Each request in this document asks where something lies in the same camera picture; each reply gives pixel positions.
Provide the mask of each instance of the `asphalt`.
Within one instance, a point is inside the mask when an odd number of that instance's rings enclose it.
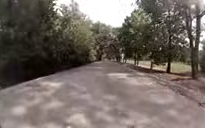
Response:
[[[205,128],[205,108],[160,84],[92,63],[0,91],[0,127]]]

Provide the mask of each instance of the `road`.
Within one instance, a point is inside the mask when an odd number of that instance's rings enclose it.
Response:
[[[2,128],[205,128],[205,109],[161,82],[96,62],[0,91]]]

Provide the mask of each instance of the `foliage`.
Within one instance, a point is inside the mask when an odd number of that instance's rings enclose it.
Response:
[[[97,60],[108,59],[120,61],[120,43],[117,39],[117,31],[111,26],[97,22],[92,25],[95,38],[95,50]]]
[[[150,16],[141,9],[133,11],[131,16],[125,19],[118,35],[125,59],[134,58],[136,64],[149,53],[150,22]]]
[[[0,88],[94,59],[95,39],[76,3],[0,0]]]

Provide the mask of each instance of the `tree trunk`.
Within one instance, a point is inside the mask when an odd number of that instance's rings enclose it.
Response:
[[[199,44],[200,44],[200,36],[201,36],[201,16],[200,16],[200,7],[196,6],[196,38],[195,38],[195,46],[194,46],[194,73],[192,78],[198,79],[198,67],[199,67]]]
[[[169,35],[169,39],[168,39],[168,58],[167,58],[167,73],[171,73],[171,62],[172,62],[172,35]]]
[[[150,63],[150,70],[153,70],[153,61]]]
[[[191,9],[188,7],[185,8],[185,18],[186,18],[186,29],[187,29],[190,49],[191,49],[191,76],[193,79],[196,79],[194,37],[192,34],[192,18],[191,18]]]

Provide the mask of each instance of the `bright sky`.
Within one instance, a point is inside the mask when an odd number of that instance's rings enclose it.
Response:
[[[69,4],[71,0],[58,0],[59,4]],[[75,0],[80,10],[94,22],[119,27],[126,16],[134,10],[135,0]]]

